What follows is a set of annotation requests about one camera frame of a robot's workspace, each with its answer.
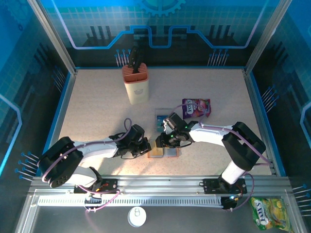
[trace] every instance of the glass panel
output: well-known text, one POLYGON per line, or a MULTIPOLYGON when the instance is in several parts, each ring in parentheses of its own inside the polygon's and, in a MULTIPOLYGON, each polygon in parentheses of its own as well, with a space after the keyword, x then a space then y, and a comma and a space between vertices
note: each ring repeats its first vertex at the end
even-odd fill
POLYGON ((78 67, 244 66, 278 1, 43 0, 78 67))
POLYGON ((293 187, 306 183, 308 188, 311 186, 310 9, 308 0, 291 3, 253 70, 285 171, 293 187))
POLYGON ((27 1, 0 3, 0 218, 14 232, 36 171, 21 153, 42 153, 67 70, 27 1))

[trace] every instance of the black knife handle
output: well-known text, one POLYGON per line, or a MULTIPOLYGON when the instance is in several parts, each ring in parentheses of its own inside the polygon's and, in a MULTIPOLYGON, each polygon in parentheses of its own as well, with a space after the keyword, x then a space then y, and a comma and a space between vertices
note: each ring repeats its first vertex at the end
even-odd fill
POLYGON ((139 73, 138 68, 140 67, 142 60, 144 58, 144 52, 142 50, 139 50, 138 57, 135 61, 134 67, 133 67, 133 74, 139 73))
POLYGON ((137 55, 138 55, 138 50, 139 50, 139 48, 137 46, 132 47, 131 54, 130 54, 130 57, 128 59, 128 67, 129 68, 133 67, 134 61, 136 60, 137 55))

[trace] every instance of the round white lid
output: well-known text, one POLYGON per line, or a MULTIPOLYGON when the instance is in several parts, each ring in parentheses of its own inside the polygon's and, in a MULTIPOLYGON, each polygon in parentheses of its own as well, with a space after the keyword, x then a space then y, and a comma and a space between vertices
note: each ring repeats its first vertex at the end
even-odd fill
POLYGON ((146 221, 146 211, 137 206, 137 207, 133 207, 130 212, 128 212, 128 222, 133 226, 133 227, 140 227, 141 225, 143 225, 146 221))

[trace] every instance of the beige tabletop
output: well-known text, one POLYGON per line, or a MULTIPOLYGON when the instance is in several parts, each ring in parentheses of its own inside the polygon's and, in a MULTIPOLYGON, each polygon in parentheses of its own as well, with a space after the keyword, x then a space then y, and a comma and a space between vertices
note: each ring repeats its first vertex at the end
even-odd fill
MULTIPOLYGON (((212 112, 204 123, 225 126, 242 121, 260 136, 241 70, 150 68, 149 78, 149 102, 131 105, 120 69, 79 70, 60 137, 104 139, 124 132, 126 117, 140 125, 146 137, 154 137, 155 109, 174 108, 184 98, 211 100, 212 112)), ((117 157, 89 160, 83 166, 102 175, 219 175, 231 161, 224 147, 210 143, 194 143, 181 151, 179 158, 117 157)), ((251 173, 271 174, 267 166, 251 173)))

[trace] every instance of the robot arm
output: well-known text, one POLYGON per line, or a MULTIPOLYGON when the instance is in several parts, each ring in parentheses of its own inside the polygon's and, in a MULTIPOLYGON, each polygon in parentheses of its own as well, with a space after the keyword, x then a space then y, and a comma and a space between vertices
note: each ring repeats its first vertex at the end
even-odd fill
POLYGON ((130 152, 133 158, 141 156, 151 150, 144 133, 145 131, 139 125, 133 125, 126 137, 121 140, 119 140, 120 135, 125 133, 92 142, 77 142, 72 141, 69 137, 63 137, 39 158, 38 167, 42 173, 46 173, 62 154, 75 147, 80 147, 59 161, 46 174, 44 181, 48 182, 52 188, 69 183, 97 190, 102 187, 101 176, 94 168, 82 167, 81 164, 90 158, 113 158, 118 156, 122 158, 127 152, 130 152))
POLYGON ((163 120, 164 133, 156 139, 159 148, 178 148, 180 142, 209 142, 225 147, 232 159, 227 168, 219 176, 219 188, 229 190, 244 173, 250 171, 256 164, 259 156, 239 138, 230 133, 230 130, 240 134, 259 153, 266 150, 265 144, 242 122, 233 126, 209 126, 204 128, 198 121, 187 124, 176 113, 170 114, 163 120))

